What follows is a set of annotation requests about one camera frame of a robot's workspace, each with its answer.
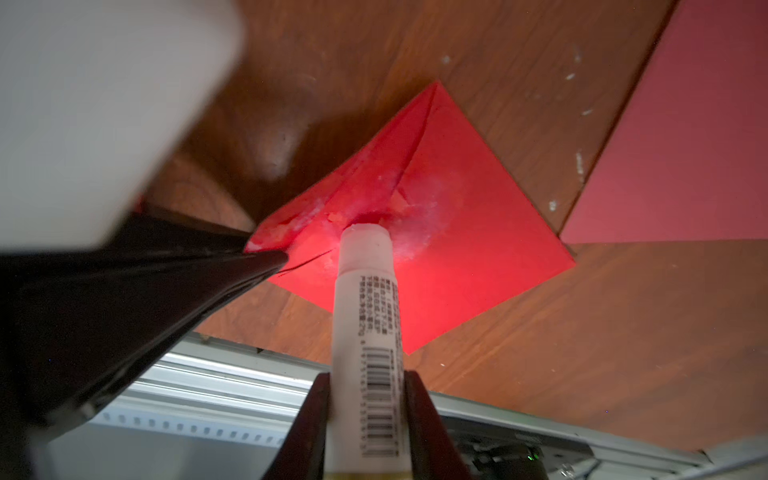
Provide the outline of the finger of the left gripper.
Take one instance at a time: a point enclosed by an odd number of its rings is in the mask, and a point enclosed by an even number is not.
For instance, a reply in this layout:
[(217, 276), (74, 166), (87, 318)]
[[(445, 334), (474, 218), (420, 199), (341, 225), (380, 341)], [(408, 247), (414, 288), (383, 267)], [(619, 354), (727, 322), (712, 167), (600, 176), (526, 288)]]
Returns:
[(162, 235), (178, 239), (186, 248), (242, 251), (250, 233), (164, 207), (143, 203), (139, 216)]
[(17, 409), (64, 431), (100, 413), (203, 320), (277, 273), (283, 251), (17, 259)]

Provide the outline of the white glue stick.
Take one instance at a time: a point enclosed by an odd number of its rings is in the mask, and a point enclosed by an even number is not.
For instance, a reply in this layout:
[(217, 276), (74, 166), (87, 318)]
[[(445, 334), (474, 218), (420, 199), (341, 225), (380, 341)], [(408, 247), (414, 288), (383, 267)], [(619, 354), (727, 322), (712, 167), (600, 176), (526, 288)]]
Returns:
[(393, 245), (375, 224), (352, 225), (341, 236), (324, 476), (413, 476)]

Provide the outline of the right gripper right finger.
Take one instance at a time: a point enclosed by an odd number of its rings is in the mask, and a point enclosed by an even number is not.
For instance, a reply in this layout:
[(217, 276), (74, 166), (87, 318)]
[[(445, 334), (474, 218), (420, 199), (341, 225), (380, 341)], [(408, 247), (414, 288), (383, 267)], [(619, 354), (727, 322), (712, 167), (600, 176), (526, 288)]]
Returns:
[(470, 480), (471, 475), (417, 372), (404, 372), (404, 394), (413, 478)]

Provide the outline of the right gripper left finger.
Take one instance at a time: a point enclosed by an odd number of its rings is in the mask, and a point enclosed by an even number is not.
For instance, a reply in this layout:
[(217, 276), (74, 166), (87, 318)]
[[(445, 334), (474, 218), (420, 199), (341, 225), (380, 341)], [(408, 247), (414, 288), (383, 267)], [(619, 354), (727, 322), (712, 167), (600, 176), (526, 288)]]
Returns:
[(263, 480), (323, 478), (329, 406), (330, 374), (320, 373)]

